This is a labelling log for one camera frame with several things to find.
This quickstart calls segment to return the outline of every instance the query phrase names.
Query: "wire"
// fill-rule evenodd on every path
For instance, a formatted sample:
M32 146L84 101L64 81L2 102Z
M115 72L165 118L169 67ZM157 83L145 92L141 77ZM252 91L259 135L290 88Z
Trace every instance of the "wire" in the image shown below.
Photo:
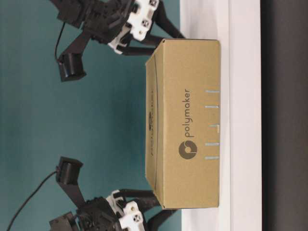
M54 58L56 59L57 63L59 62L58 56L57 56L57 50L58 50L59 42L60 42L64 27L65 27L65 23L63 23L63 25L62 25L62 28L61 28L61 31L60 31L60 34L59 34L59 37L58 37L58 40L57 40L57 44L56 44L56 47L54 49Z
M25 202L20 206L20 208L17 210L17 212L15 213L15 215L13 216L8 228L6 231L9 231L13 225L13 222L15 221L16 217L18 216L18 214L21 212L21 210L25 207L25 205L28 203L28 201L38 192L38 190L43 186L43 184L54 174L56 174L57 171L52 172L51 174L49 174L42 182L41 184L39 184L39 186L37 187L37 189L35 189L35 191L25 200Z

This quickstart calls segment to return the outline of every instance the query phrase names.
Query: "cardboard box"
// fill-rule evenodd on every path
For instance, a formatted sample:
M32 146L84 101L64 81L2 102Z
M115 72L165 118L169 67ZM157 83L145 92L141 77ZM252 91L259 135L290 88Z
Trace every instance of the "cardboard box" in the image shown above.
M219 42L165 39L146 75L149 184L165 209L218 207Z

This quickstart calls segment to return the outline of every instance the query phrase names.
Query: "teal wall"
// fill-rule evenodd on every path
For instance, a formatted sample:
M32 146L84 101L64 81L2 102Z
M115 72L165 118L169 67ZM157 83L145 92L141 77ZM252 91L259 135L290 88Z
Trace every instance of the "teal wall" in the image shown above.
M179 25L179 3L165 1ZM87 76L61 83L53 51L62 23L47 0L0 1L0 230L60 156L84 163L85 198L119 188L149 189L144 177L147 57L122 57L91 41ZM79 33L67 26L59 52ZM49 230L75 207L49 180L12 230ZM162 230L180 230L180 212Z

